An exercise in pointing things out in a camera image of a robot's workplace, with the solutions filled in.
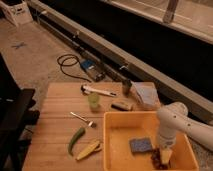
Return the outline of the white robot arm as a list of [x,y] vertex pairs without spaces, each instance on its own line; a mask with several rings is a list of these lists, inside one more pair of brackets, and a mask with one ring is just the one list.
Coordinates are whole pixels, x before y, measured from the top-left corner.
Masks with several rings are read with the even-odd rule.
[[172,148],[176,144],[176,133],[180,131],[213,151],[213,126],[190,119],[188,108],[182,102],[160,107],[156,116],[159,120],[156,140],[160,148]]

